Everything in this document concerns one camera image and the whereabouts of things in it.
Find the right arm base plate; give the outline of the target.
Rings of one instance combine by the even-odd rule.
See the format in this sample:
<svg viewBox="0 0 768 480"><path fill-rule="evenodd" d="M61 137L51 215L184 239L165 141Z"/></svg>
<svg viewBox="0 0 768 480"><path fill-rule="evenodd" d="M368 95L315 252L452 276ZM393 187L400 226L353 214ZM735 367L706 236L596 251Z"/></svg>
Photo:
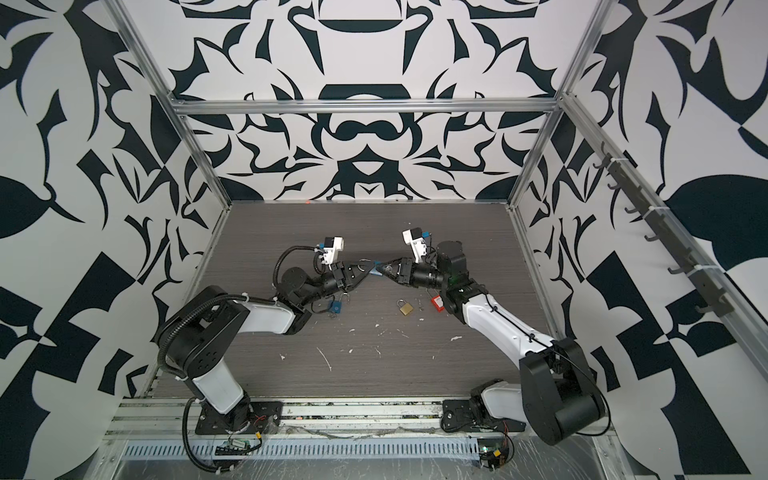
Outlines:
<svg viewBox="0 0 768 480"><path fill-rule="evenodd" d="M440 428L446 433L498 432L520 433L526 430L525 422L496 419L475 398L444 400Z"/></svg>

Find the brass padlock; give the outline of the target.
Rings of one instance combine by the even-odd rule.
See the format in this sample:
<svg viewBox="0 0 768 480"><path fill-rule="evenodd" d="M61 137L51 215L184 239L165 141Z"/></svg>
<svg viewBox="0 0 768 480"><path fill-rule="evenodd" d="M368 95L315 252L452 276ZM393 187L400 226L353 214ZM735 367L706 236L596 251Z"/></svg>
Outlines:
<svg viewBox="0 0 768 480"><path fill-rule="evenodd" d="M399 299L396 302L396 305L397 305L398 311L403 316L408 316L408 315L410 315L414 311L413 305L411 303L407 302L404 299Z"/></svg>

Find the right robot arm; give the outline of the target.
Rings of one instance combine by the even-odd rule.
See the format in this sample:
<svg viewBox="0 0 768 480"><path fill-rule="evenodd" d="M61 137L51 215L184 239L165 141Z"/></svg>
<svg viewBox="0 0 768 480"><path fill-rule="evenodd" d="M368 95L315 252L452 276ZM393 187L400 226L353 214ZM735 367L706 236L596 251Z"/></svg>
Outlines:
<svg viewBox="0 0 768 480"><path fill-rule="evenodd" d="M494 420L530 426L545 443L556 445L601 420L610 430L612 412L586 356L572 339L555 339L504 308L469 273L463 246L445 241L420 260L402 257L377 266L390 280L436 290L445 311L481 333L519 372L519 384L489 383L479 390L480 411Z"/></svg>

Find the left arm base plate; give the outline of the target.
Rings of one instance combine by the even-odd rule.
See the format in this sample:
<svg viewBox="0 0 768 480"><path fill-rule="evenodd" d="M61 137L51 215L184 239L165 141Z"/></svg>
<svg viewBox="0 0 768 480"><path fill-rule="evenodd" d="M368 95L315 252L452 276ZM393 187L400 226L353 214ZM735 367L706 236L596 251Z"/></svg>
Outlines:
<svg viewBox="0 0 768 480"><path fill-rule="evenodd" d="M280 425L284 404L280 401L245 401L238 403L232 411L223 414L207 402L202 403L195 426L197 435L255 434L265 433L271 427Z"/></svg>

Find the red padlock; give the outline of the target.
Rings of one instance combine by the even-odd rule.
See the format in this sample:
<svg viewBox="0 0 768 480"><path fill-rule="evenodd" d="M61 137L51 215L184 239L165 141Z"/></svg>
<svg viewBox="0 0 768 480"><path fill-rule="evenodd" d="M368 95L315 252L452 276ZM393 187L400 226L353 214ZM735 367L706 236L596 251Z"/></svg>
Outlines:
<svg viewBox="0 0 768 480"><path fill-rule="evenodd" d="M431 303L438 312L443 312L445 310L443 299L440 295L432 297Z"/></svg>

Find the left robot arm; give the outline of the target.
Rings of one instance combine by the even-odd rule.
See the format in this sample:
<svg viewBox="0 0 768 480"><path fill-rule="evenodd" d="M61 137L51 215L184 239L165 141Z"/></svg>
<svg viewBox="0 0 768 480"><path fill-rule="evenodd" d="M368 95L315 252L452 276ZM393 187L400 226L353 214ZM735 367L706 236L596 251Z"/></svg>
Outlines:
<svg viewBox="0 0 768 480"><path fill-rule="evenodd" d="M255 422L251 400L225 361L235 338L245 333L294 335L313 315L312 307L354 290L374 269L371 260L338 262L311 277L300 267L286 270L272 299L229 294L209 286L158 327L158 366L183 382L202 403L216 433L240 433Z"/></svg>

